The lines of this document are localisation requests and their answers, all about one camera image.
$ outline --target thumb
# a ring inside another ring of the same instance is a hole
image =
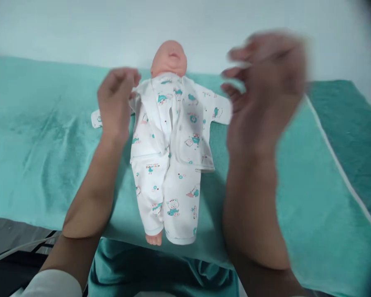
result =
[[[133,74],[127,73],[114,96],[119,100],[128,100],[132,93],[134,81],[135,79]]]

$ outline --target cartoon animal print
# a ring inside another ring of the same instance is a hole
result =
[[[140,186],[136,186],[136,197],[139,197],[140,193],[141,193]]]
[[[186,196],[192,198],[192,197],[198,197],[199,196],[199,190],[198,190],[197,184],[189,193],[186,194]]]
[[[172,94],[167,94],[167,95],[160,95],[158,93],[158,104],[161,106],[161,105],[164,105],[164,103],[167,102],[167,100],[169,99],[172,99],[173,95]]]
[[[148,117],[147,117],[147,114],[144,113],[143,118],[141,119],[141,123],[142,123],[143,125],[146,125],[147,122],[148,122]]]
[[[190,121],[192,123],[196,123],[197,122],[198,116],[195,113],[188,113],[188,115],[190,116]]]
[[[196,219],[197,218],[197,206],[194,205],[194,207],[191,208],[191,211],[193,213],[193,218]]]
[[[172,79],[164,80],[161,84],[166,85],[167,83],[172,83]]]
[[[169,202],[166,202],[166,204],[169,207],[168,215],[175,216],[175,217],[180,215],[177,209],[178,208],[177,199],[172,199]]]
[[[176,88],[174,88],[173,91],[174,91],[177,101],[180,101],[181,95],[183,95],[183,92],[180,89],[177,90]]]
[[[199,136],[199,134],[194,133],[194,134],[193,134],[193,137],[190,137],[190,138],[187,139],[184,143],[185,143],[188,147],[193,146],[193,144],[196,144],[197,147],[199,147],[199,141],[200,141],[200,136]]]
[[[220,109],[218,109],[217,107],[214,108],[213,118],[219,118],[219,117],[221,117],[222,114],[223,114],[223,109],[222,108],[220,108]]]
[[[158,216],[161,213],[161,210],[162,210],[162,203],[151,204],[151,208],[153,210],[153,215]]]
[[[137,137],[137,134],[135,134],[133,136],[133,139],[132,139],[132,144],[139,144],[141,141],[139,140],[139,138]]]
[[[188,94],[188,99],[191,101],[188,105],[198,105],[198,100],[191,94]]]

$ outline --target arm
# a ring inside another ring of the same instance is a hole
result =
[[[137,85],[136,69],[111,71],[103,81],[98,100],[103,133],[88,172],[63,224],[62,235],[40,271],[58,269],[74,276],[85,288],[100,237],[110,218],[121,153],[129,137],[131,90]]]
[[[274,155],[230,160],[223,231],[249,296],[307,296],[293,275],[277,221]]]
[[[223,72],[241,80],[246,92],[221,86],[233,103],[223,213],[228,255],[249,296],[307,296],[291,271],[275,201],[277,143],[304,92],[303,46],[289,35],[267,33],[230,56],[252,66]]]

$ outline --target cartoon bear print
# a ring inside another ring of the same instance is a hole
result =
[[[178,202],[177,202],[177,199],[172,199],[168,202],[166,202],[166,204],[168,205],[169,207],[169,211],[168,211],[168,215],[170,216],[179,216],[179,212],[178,212]]]
[[[136,197],[139,197],[140,193],[141,193],[140,186],[136,186]]]
[[[153,210],[153,215],[158,216],[161,213],[161,210],[162,210],[162,203],[151,204],[151,208]]]

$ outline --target wrist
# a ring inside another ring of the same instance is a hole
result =
[[[104,132],[102,133],[102,136],[100,138],[100,143],[102,145],[113,147],[116,151],[120,150],[121,152],[126,142],[127,142],[127,139],[125,139],[125,137],[122,137],[116,134],[104,133]]]

